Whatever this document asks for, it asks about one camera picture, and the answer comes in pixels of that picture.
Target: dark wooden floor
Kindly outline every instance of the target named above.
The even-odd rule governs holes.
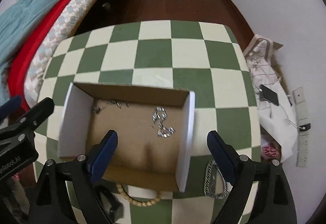
[[[110,3],[110,11],[102,7],[105,2]],[[242,49],[253,37],[230,0],[97,0],[76,35],[113,24],[165,19],[225,24],[232,29]]]

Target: black smartphone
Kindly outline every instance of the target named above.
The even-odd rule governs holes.
[[[267,88],[265,85],[260,85],[259,88],[261,99],[269,101],[276,106],[279,106],[278,94],[276,92],[272,91],[270,88]]]

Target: cardboard box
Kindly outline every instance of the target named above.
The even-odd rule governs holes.
[[[127,101],[122,108],[107,100]],[[99,114],[92,107],[104,107]],[[164,126],[175,129],[157,136],[153,111],[164,106]],[[108,130],[118,134],[118,147],[103,178],[157,191],[185,191],[190,164],[195,93],[142,86],[71,83],[60,128],[58,156],[70,160],[98,144]]]

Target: table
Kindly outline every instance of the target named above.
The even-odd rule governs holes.
[[[217,130],[239,154],[260,160],[260,126],[250,74],[232,31],[222,24],[186,21],[146,21],[120,24],[87,32],[60,43],[49,62],[38,101],[51,97],[54,113],[35,133],[39,158],[38,177],[48,159],[57,156],[59,129],[71,81],[184,88],[196,93],[193,150],[186,192],[164,192],[151,207],[129,204],[115,184],[103,180],[124,205],[120,224],[209,224],[224,200],[203,194],[205,167],[212,156],[207,148],[209,131]],[[240,223],[251,212],[258,183],[254,183]],[[133,186],[126,191],[147,201],[155,192]],[[221,190],[217,181],[216,189]],[[68,190],[80,223],[73,188]]]

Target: wooden bead bracelet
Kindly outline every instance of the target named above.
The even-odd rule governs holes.
[[[152,205],[155,205],[157,202],[159,202],[162,199],[162,194],[158,193],[156,198],[154,198],[148,202],[137,201],[137,200],[134,200],[133,198],[131,198],[126,193],[126,191],[123,189],[123,187],[120,183],[117,183],[116,186],[118,188],[118,192],[120,193],[120,195],[122,195],[124,199],[126,199],[129,203],[131,203],[135,206],[152,206]]]

